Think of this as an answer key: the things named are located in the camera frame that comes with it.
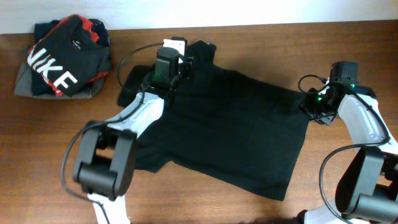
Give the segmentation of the black t-shirt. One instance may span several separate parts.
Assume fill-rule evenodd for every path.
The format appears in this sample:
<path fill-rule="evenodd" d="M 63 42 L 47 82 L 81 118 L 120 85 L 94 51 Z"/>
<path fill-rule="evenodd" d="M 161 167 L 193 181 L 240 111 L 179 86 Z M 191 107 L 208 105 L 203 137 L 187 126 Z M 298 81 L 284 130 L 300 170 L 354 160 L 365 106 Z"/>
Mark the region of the black t-shirt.
<path fill-rule="evenodd" d="M 309 122 L 302 94 L 216 66 L 214 44 L 199 40 L 186 53 L 193 79 L 139 136 L 135 168 L 155 173 L 174 162 L 283 200 Z"/>

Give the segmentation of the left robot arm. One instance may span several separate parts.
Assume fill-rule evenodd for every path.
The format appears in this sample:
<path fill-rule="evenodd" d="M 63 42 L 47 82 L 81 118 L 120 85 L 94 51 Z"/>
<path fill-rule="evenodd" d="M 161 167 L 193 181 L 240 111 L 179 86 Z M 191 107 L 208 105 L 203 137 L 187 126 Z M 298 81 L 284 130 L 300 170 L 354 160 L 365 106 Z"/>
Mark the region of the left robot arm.
<path fill-rule="evenodd" d="M 73 180 L 83 200 L 93 204 L 98 223 L 129 223 L 125 194 L 134 173 L 138 137 L 164 113 L 178 83 L 192 63 L 186 46 L 159 44 L 154 70 L 144 74 L 132 103 L 105 121 L 90 121 L 72 139 L 80 146 Z"/>

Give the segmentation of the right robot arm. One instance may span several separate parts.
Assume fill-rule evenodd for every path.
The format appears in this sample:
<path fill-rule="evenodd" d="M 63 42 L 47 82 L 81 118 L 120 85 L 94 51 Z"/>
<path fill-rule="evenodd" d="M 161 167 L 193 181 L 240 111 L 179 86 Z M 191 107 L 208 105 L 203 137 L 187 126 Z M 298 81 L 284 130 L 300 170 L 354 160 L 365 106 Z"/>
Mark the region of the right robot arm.
<path fill-rule="evenodd" d="M 300 109 L 309 120 L 330 125 L 343 120 L 352 143 L 324 158 L 318 175 L 322 207 L 304 211 L 302 223 L 397 223 L 397 141 L 378 109 L 373 89 L 358 84 L 358 64 L 340 61 L 330 76 L 321 78 L 323 88 L 304 92 Z M 323 187 L 326 163 L 337 153 L 356 152 L 327 200 Z"/>

